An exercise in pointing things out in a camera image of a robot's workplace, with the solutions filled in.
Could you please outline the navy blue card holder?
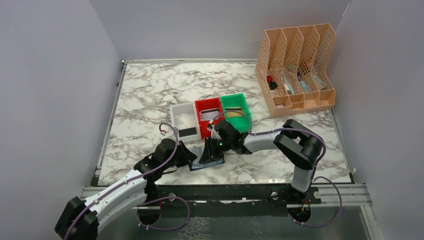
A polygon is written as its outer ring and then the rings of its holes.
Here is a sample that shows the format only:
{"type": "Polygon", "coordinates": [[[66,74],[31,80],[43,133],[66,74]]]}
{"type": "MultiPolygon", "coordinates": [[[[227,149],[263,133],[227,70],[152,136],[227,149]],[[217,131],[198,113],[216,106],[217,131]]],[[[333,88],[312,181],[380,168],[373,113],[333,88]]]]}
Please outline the navy blue card holder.
{"type": "Polygon", "coordinates": [[[225,163],[224,158],[220,158],[218,160],[213,160],[213,161],[208,162],[208,163],[200,163],[201,156],[204,153],[204,148],[205,148],[204,146],[201,146],[201,147],[191,146],[191,147],[188,148],[188,150],[191,153],[196,155],[196,159],[194,161],[190,162],[189,165],[188,165],[191,172],[196,171],[196,170],[205,169],[205,168],[214,167],[214,166],[221,165],[221,164],[225,163]]]}

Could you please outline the white plastic bin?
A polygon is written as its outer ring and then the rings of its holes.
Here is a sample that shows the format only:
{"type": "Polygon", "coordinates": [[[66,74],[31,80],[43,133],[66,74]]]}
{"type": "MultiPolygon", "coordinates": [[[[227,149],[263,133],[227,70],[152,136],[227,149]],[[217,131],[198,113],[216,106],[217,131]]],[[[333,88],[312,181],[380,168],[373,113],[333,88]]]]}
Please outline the white plastic bin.
{"type": "Polygon", "coordinates": [[[170,105],[171,124],[178,131],[178,138],[184,143],[199,141],[201,139],[200,129],[194,102],[185,102],[170,105]],[[179,130],[196,127],[197,135],[180,137],[179,130]]]}

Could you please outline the peach file organizer rack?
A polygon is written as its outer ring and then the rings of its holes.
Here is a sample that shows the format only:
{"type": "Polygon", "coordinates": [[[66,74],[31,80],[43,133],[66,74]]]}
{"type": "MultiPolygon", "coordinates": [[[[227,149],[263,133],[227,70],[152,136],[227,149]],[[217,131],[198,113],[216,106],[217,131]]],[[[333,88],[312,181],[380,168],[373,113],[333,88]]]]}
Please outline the peach file organizer rack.
{"type": "Polygon", "coordinates": [[[329,23],[264,30],[255,73],[271,117],[335,106],[336,90],[327,75],[335,41],[336,32],[329,23]],[[283,71],[294,94],[287,93],[283,71]],[[327,88],[319,90],[311,73],[320,77],[327,88]],[[268,75],[278,84],[276,90],[270,90],[268,75]]]}

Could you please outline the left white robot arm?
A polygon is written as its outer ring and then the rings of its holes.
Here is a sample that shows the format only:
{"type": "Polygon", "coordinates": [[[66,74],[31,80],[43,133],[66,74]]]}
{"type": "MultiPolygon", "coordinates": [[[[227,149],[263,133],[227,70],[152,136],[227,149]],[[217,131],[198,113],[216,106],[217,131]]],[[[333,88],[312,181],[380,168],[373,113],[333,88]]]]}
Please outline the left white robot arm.
{"type": "Polygon", "coordinates": [[[155,181],[173,167],[197,160],[201,152],[182,141],[163,139],[155,151],[138,161],[122,179],[86,199],[72,198],[65,206],[54,231],[63,240],[95,240],[108,224],[136,206],[160,207],[155,181]]]}

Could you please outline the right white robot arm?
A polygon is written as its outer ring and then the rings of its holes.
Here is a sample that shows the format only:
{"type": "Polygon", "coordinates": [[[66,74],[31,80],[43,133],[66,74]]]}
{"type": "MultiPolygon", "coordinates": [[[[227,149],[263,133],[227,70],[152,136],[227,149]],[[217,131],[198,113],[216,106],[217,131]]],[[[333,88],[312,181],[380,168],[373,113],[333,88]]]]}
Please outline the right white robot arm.
{"type": "Polygon", "coordinates": [[[309,196],[309,188],[316,171],[316,163],[325,154],[324,140],[299,122],[289,119],[277,129],[263,132],[240,132],[227,120],[206,127],[211,132],[204,139],[204,148],[194,167],[220,164],[225,152],[251,155],[265,150],[280,150],[294,165],[289,199],[300,204],[309,196]]]}

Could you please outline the black card in white bin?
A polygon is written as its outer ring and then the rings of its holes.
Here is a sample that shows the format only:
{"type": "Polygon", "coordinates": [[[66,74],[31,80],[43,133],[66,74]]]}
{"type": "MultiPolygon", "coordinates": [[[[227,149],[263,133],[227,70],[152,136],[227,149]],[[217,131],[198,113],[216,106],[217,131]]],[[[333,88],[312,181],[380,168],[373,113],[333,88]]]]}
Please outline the black card in white bin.
{"type": "Polygon", "coordinates": [[[184,129],[180,129],[178,131],[179,133],[179,137],[188,137],[188,136],[196,136],[197,135],[197,129],[196,127],[189,127],[189,128],[184,128],[184,129]]]}

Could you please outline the gold card in green bin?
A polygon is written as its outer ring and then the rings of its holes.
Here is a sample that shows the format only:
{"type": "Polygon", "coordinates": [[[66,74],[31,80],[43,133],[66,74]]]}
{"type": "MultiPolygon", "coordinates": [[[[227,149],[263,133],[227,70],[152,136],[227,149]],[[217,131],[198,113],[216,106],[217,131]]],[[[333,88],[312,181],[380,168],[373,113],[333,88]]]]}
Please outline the gold card in green bin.
{"type": "Polygon", "coordinates": [[[240,107],[228,107],[225,109],[227,118],[236,118],[243,116],[243,109],[240,107]]]}

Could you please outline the green plastic bin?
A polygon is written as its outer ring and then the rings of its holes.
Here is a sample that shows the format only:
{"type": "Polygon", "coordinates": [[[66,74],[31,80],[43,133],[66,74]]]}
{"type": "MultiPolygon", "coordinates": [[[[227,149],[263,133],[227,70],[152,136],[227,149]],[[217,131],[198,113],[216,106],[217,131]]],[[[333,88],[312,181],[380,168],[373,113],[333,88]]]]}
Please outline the green plastic bin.
{"type": "Polygon", "coordinates": [[[224,111],[226,111],[226,108],[242,108],[243,113],[249,118],[246,118],[245,116],[228,118],[226,117],[226,114],[224,114],[224,116],[225,116],[225,119],[229,123],[231,123],[239,132],[247,132],[251,125],[252,116],[251,116],[244,94],[237,93],[237,94],[224,95],[224,96],[221,96],[219,99],[220,99],[222,109],[224,111]]]}

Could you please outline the red plastic bin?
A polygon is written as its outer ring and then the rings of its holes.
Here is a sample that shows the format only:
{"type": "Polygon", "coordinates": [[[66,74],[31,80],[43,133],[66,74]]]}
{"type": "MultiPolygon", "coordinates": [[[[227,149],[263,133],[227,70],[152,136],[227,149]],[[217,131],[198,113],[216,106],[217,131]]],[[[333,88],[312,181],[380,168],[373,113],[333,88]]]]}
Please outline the red plastic bin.
{"type": "Polygon", "coordinates": [[[204,139],[206,137],[210,137],[211,132],[208,130],[207,127],[209,121],[223,112],[220,98],[214,97],[203,100],[197,100],[194,102],[194,106],[201,138],[204,139]]]}

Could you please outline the red black stamp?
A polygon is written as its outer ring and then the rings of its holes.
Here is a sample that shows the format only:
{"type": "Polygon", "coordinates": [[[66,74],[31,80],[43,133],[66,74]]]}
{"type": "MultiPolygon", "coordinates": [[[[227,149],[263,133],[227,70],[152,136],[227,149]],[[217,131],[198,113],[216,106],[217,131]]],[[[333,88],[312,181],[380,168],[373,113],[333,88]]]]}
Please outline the red black stamp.
{"type": "Polygon", "coordinates": [[[271,91],[274,91],[278,88],[278,84],[273,80],[271,75],[266,76],[266,81],[271,91]]]}

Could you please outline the clear pen pack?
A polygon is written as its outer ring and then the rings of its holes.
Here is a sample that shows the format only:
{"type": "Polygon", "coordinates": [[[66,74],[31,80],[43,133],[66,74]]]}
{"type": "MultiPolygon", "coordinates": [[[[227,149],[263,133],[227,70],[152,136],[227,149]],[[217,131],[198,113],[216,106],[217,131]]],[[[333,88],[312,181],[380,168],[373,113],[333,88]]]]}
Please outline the clear pen pack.
{"type": "Polygon", "coordinates": [[[284,86],[286,88],[287,94],[288,95],[294,94],[295,93],[294,92],[294,89],[293,89],[293,87],[292,87],[292,85],[291,85],[291,83],[289,81],[289,78],[288,78],[288,76],[287,76],[287,74],[286,74],[286,72],[284,70],[282,71],[282,80],[284,82],[284,86]]]}

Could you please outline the grey stapler in rack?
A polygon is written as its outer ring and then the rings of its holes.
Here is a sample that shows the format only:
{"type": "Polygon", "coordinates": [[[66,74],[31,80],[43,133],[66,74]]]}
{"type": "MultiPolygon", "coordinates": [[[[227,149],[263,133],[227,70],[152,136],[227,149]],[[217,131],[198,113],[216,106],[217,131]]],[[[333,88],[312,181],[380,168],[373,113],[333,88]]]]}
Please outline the grey stapler in rack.
{"type": "Polygon", "coordinates": [[[325,90],[328,85],[316,74],[314,74],[313,72],[311,73],[312,79],[315,82],[315,84],[317,85],[317,88],[319,90],[325,90]]]}

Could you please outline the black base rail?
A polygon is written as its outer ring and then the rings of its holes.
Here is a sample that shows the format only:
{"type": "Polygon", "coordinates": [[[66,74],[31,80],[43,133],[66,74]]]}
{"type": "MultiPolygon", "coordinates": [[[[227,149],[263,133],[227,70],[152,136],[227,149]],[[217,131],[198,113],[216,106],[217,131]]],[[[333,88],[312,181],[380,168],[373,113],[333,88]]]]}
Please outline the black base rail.
{"type": "Polygon", "coordinates": [[[302,210],[309,215],[317,207],[373,204],[367,186],[359,183],[317,183],[306,193],[296,193],[288,183],[159,185],[157,188],[159,197],[164,198],[159,207],[138,205],[130,209],[163,218],[182,218],[187,213],[192,217],[285,217],[300,214],[302,210]]]}

